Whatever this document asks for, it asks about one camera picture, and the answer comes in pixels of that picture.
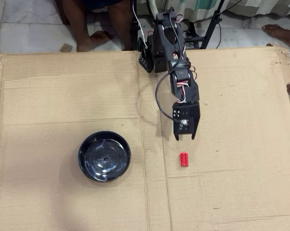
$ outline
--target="striped fabric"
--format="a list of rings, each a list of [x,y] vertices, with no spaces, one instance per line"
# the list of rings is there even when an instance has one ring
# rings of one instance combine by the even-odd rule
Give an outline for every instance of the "striped fabric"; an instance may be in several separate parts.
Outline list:
[[[159,12],[166,0],[155,0]],[[222,11],[232,7],[239,0],[225,0]],[[219,5],[220,0],[167,0],[166,9],[173,6],[176,13],[184,15],[191,21],[209,18]],[[245,16],[255,16],[257,14],[276,13],[279,16],[290,14],[290,0],[242,0],[230,11]]]

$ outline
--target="person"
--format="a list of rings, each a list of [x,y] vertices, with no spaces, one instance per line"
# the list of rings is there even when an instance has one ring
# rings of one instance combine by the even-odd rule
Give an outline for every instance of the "person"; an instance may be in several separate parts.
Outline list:
[[[130,0],[63,0],[62,6],[76,40],[77,52],[89,51],[112,39],[107,31],[97,31],[90,36],[87,29],[86,10],[105,6],[108,7],[110,21],[124,45],[124,50],[132,49]]]
[[[279,25],[265,25],[262,30],[290,47],[290,30],[283,29]]]

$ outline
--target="white wire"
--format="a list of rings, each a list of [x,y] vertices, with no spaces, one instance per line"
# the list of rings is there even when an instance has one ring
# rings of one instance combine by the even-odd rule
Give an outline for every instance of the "white wire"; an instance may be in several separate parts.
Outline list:
[[[136,14],[135,14],[135,11],[134,11],[134,4],[132,4],[132,9],[133,9],[133,13],[134,13],[134,15],[135,15],[135,17],[136,17],[136,20],[137,20],[138,23],[139,23],[139,27],[140,27],[141,35],[143,36],[143,40],[144,40],[144,43],[145,43],[145,47],[147,47],[147,45],[146,45],[146,41],[145,41],[145,36],[144,36],[143,29],[141,28],[141,25],[140,25],[139,19],[137,18]]]
[[[181,85],[182,91],[183,91],[183,95],[184,95],[183,101],[177,100],[177,103],[185,103],[186,102],[186,97],[185,97],[184,86],[188,86],[189,87],[189,85],[187,83],[177,83],[177,85]]]

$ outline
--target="tile floor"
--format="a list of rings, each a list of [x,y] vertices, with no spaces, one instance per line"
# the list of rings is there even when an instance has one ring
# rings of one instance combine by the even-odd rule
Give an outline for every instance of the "tile floor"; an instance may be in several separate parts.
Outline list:
[[[265,24],[279,24],[290,29],[290,16],[281,18],[272,14],[249,18],[224,13],[222,19],[220,47],[265,46],[269,42],[287,47],[283,42],[264,33],[261,27]],[[145,35],[147,31],[152,30],[151,20],[149,16],[140,17]],[[197,21],[195,23],[197,33],[203,35],[209,23],[210,19]],[[187,28],[186,22],[183,22],[182,26]],[[120,40],[107,14],[90,15],[88,17],[89,32],[93,33],[102,29],[113,34],[114,39],[93,51],[121,50]],[[217,27],[208,48],[215,48],[219,40],[220,31]],[[59,52],[64,43],[72,45],[73,51],[76,50],[71,29],[62,24],[54,0],[0,0],[0,52]]]

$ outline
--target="shorts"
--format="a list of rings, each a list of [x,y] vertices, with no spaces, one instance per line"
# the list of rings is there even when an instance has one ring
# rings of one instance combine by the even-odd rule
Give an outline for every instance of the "shorts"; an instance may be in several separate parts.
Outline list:
[[[119,3],[121,1],[122,0],[83,0],[83,3],[86,8],[90,10],[96,10]]]

